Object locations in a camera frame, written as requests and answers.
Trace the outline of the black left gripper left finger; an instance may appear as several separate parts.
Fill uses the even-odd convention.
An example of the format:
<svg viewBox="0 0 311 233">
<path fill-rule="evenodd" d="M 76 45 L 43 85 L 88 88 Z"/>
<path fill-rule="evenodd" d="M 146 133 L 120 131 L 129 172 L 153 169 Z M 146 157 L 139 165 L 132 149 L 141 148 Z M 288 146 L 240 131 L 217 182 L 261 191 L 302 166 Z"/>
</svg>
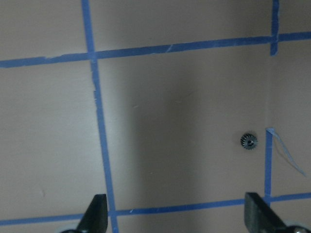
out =
<svg viewBox="0 0 311 233">
<path fill-rule="evenodd" d="M 73 233 L 105 233 L 108 226 L 106 194 L 94 196 Z"/>
</svg>

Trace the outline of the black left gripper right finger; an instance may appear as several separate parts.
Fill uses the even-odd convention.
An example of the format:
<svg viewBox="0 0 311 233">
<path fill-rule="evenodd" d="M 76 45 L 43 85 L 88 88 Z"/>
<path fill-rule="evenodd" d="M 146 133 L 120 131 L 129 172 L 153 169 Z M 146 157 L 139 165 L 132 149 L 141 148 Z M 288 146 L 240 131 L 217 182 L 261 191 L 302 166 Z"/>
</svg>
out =
<svg viewBox="0 0 311 233">
<path fill-rule="evenodd" d="M 249 233 L 291 233 L 292 229 L 279 218 L 255 192 L 244 197 L 244 223 Z"/>
</svg>

